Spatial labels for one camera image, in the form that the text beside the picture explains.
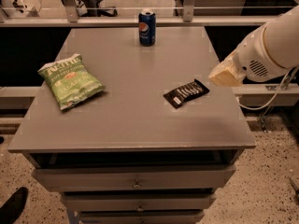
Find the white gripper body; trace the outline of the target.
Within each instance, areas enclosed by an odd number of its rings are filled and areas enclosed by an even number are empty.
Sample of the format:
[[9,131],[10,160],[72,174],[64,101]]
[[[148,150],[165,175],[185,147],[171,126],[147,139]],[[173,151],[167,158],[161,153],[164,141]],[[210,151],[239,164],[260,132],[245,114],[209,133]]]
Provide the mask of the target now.
[[288,72],[287,68],[278,65],[268,54],[264,34],[263,26],[248,34],[236,47],[233,58],[246,73],[246,78],[255,82],[265,82]]

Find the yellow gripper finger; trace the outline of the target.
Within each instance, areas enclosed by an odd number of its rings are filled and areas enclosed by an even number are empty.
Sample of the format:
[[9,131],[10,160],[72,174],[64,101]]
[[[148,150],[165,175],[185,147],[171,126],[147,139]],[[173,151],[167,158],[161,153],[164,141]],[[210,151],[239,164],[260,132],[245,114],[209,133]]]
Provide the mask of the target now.
[[241,86],[245,77],[246,73],[233,60],[229,59],[214,67],[208,76],[211,82],[221,87]]

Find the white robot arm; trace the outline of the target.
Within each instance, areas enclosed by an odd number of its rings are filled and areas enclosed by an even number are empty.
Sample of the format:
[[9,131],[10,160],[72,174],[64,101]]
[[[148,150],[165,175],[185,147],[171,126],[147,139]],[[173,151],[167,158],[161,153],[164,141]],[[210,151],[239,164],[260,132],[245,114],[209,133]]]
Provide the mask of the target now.
[[299,65],[299,6],[248,34],[209,74],[217,86],[265,82]]

